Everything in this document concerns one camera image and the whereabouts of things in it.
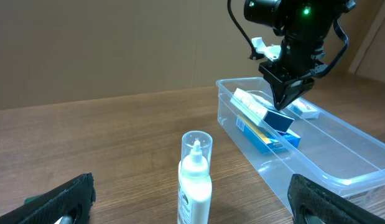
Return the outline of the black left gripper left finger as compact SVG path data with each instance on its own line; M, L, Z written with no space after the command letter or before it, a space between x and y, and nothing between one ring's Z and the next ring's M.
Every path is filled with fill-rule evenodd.
M95 201L93 175L85 173L0 216L0 223L55 223L61 218L69 218L71 223L89 223Z

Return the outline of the blue yellow medicine box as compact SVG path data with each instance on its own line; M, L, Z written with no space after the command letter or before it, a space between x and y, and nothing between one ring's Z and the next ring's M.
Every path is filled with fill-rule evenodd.
M262 154L269 152L285 152L286 147L266 129L255 126L244 116L237 115L236 126L250 141L250 143Z

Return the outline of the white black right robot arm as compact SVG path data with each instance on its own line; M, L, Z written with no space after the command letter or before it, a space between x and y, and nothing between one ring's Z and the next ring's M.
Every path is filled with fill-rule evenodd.
M348 36L338 18L356 6L347 0L246 1L244 17L281 36L278 56L259 66L277 110L312 89L346 52ZM385 223L301 174L291 177L287 197L294 223Z

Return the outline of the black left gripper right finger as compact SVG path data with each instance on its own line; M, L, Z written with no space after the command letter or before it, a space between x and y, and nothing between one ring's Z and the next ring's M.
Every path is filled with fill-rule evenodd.
M385 224L385 220L300 174L291 177L287 198L297 224Z

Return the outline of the white blue Hansaplast box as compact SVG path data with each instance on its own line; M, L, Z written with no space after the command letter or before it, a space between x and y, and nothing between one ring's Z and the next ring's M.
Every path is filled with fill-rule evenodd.
M295 121L294 118L275 107L263 97L237 88L230 102L256 126L267 123L278 133L285 134Z

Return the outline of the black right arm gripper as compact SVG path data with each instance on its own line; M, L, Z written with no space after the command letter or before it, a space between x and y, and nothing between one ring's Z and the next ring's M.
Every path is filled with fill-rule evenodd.
M322 62L323 43L323 37L313 40L285 37L279 44L279 60L266 59L259 64L260 73L270 83L276 110L283 110L311 90L313 78L322 78L328 73L328 65Z

